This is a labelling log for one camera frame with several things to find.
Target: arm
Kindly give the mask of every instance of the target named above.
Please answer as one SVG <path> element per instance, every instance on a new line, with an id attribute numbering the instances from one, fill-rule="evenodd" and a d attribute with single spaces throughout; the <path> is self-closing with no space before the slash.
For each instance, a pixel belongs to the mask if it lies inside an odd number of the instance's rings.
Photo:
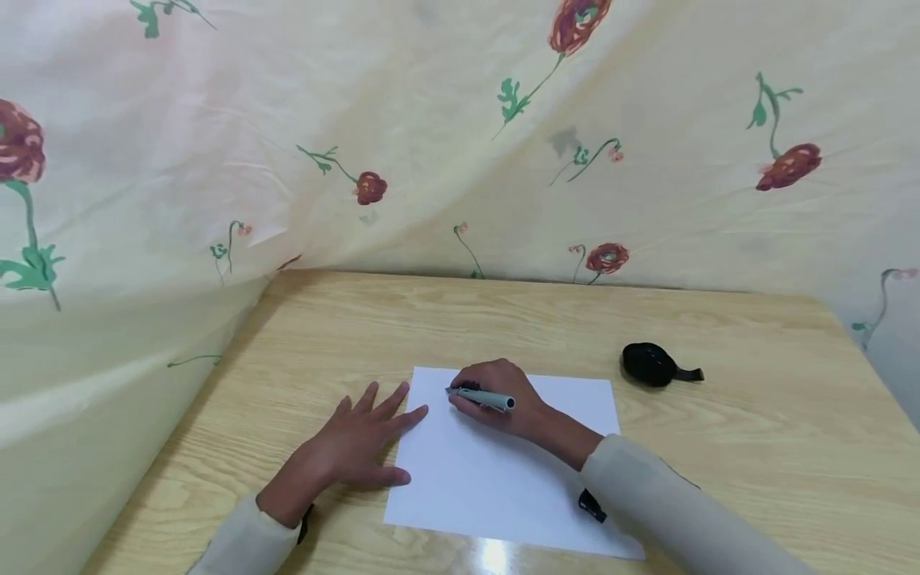
<path id="1" fill-rule="evenodd" d="M 381 466 L 377 455 L 428 413 L 421 406 L 397 416 L 408 384 L 374 407 L 377 383 L 351 406 L 345 396 L 323 429 L 297 448 L 255 497 L 243 499 L 221 523 L 187 575 L 273 575 L 297 544 L 313 501 L 336 483 L 364 487 L 406 485 L 404 469 Z"/>
<path id="2" fill-rule="evenodd" d="M 457 409 L 534 443 L 575 471 L 617 524 L 660 546 L 687 572 L 802 575 L 813 573 L 772 539 L 675 473 L 649 450 L 618 435 L 606 438 L 552 409 L 511 362 L 465 368 L 454 380 L 514 396 L 511 413 L 451 397 Z"/>

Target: black object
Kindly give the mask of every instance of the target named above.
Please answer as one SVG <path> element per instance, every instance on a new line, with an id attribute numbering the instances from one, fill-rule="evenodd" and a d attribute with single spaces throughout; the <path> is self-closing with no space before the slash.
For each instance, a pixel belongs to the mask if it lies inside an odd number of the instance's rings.
<path id="1" fill-rule="evenodd" d="M 581 495 L 578 497 L 578 506 L 596 519 L 597 523 L 603 523 L 607 519 L 607 514 L 601 511 L 601 504 L 597 502 L 587 489 L 582 491 Z"/>
<path id="2" fill-rule="evenodd" d="M 297 545 L 300 545 L 300 543 L 304 540 L 304 537 L 306 537 L 306 518 L 310 516 L 310 512 L 314 507 L 316 507 L 316 505 L 310 503 L 310 506 L 306 509 L 306 513 L 304 513 L 304 519 L 300 522 L 300 534 L 297 536 Z"/>
<path id="3" fill-rule="evenodd" d="M 703 381 L 702 370 L 683 370 L 668 352 L 654 343 L 630 343 L 623 348 L 623 369 L 627 374 L 651 387 L 665 387 L 671 380 Z"/>

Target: hand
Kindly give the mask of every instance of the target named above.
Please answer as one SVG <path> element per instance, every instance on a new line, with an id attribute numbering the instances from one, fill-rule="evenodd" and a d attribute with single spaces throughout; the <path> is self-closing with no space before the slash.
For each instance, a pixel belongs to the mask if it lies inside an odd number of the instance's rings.
<path id="1" fill-rule="evenodd" d="M 460 413 L 499 431 L 535 442 L 553 409 L 536 393 L 527 375 L 506 359 L 476 363 L 460 370 L 451 382 L 458 387 L 464 381 L 476 382 L 484 391 L 514 397 L 514 411 L 502 413 L 479 406 L 460 396 L 450 396 L 450 402 Z"/>
<path id="2" fill-rule="evenodd" d="M 409 483 L 408 471 L 381 466 L 377 455 L 384 445 L 421 421 L 428 406 L 394 417 L 406 398 L 408 383 L 400 384 L 375 408 L 378 387 L 377 382 L 368 385 L 354 407 L 348 396 L 339 402 L 323 429 L 297 448 L 256 497 L 262 511 L 293 529 L 319 493 L 335 483 L 364 487 Z"/>
<path id="3" fill-rule="evenodd" d="M 465 367 L 451 382 L 451 387 L 458 387 L 464 381 L 476 382 L 484 391 L 514 397 L 514 411 L 502 413 L 459 396 L 450 396 L 451 404 L 460 413 L 493 429 L 525 439 L 576 471 L 581 471 L 588 456 L 603 439 L 599 433 L 547 405 L 521 368 L 508 360 Z"/>

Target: wrist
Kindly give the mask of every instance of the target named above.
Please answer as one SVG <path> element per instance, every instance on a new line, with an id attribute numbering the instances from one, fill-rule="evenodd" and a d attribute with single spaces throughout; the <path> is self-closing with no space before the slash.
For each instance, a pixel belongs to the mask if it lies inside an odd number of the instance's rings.
<path id="1" fill-rule="evenodd" d="M 532 443 L 581 472 L 588 457 L 604 439 L 603 435 L 557 409 L 549 406 L 547 409 Z"/>
<path id="2" fill-rule="evenodd" d="M 319 469 L 304 473 L 288 462 L 256 496 L 256 505 L 276 522 L 294 529 L 313 501 L 332 483 Z"/>

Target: left hand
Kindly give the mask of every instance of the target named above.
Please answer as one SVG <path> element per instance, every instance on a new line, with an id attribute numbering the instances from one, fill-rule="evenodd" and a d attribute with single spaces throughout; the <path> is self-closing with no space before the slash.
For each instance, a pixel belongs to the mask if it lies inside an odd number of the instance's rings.
<path id="1" fill-rule="evenodd" d="M 428 406 L 396 416 L 408 383 L 400 384 L 375 408 L 378 387 L 371 382 L 354 407 L 348 396 L 339 402 L 323 429 L 293 452 L 256 497 L 262 511 L 294 529 L 319 493 L 333 484 L 389 487 L 409 483 L 408 471 L 381 466 L 377 455 L 384 445 L 421 421 Z"/>

